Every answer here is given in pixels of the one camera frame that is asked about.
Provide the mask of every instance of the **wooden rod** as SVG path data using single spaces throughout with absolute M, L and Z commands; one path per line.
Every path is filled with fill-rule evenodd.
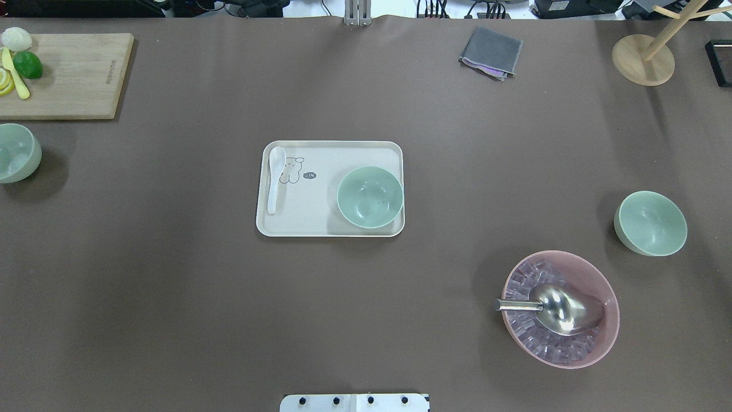
M 666 44 L 683 25 L 685 25 L 694 14 L 706 3 L 706 0 L 691 0 L 689 4 L 679 13 L 679 19 L 671 21 L 663 31 L 656 36 L 655 39 L 648 45 L 646 50 L 640 53 L 640 57 L 643 61 L 649 61 L 653 56 L 658 53 L 658 50 Z
M 695 15 L 693 15 L 692 18 L 704 17 L 706 15 L 713 15 L 717 13 L 724 13 L 730 10 L 732 10 L 732 6 L 720 7 L 719 9 L 704 10 L 703 12 L 696 13 Z
M 674 13 L 669 9 L 664 9 L 663 7 L 661 7 L 659 5 L 653 6 L 653 11 L 655 11 L 658 14 L 664 15 L 666 17 L 670 17 L 674 20 L 678 20 L 680 17 L 678 13 Z

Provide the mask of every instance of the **folded towel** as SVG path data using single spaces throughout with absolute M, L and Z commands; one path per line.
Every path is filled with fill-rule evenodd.
M 462 63 L 500 81 L 515 76 L 523 40 L 506 36 L 485 27 L 477 27 L 458 58 Z

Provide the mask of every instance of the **lime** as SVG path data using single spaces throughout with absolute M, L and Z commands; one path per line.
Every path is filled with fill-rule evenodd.
M 24 78 L 39 78 L 43 74 L 41 60 L 31 51 L 19 51 L 12 58 L 18 74 Z

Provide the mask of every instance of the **cartoon bear print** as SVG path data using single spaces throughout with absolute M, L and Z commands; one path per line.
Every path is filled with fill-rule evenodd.
M 286 158 L 285 170 L 280 176 L 280 183 L 297 183 L 300 180 L 300 171 L 304 161 L 305 158 Z

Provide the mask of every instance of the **wooden cutting board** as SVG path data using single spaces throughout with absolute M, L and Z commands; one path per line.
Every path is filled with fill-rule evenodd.
M 43 76 L 24 79 L 31 97 L 0 96 L 0 119 L 113 119 L 134 37 L 115 34 L 34 34 L 29 49 Z

